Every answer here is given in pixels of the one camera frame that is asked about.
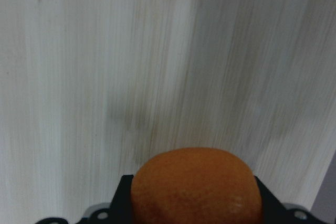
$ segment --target wooden surface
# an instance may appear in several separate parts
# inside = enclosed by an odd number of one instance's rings
[[[122,174],[229,150],[312,206],[336,149],[335,0],[0,0],[0,220],[78,221]]]

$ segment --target orange object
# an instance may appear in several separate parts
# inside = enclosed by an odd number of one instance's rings
[[[250,168],[214,148],[183,148],[150,159],[135,175],[136,224],[262,223],[261,196]]]

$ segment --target metal bolt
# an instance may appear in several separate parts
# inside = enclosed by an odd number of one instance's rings
[[[300,220],[306,220],[307,219],[307,215],[305,212],[297,210],[294,212],[294,216]]]

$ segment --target orange fruit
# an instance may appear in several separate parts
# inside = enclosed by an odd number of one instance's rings
[[[214,148],[183,148],[144,164],[131,186],[137,224],[262,223],[261,196],[250,168]]]

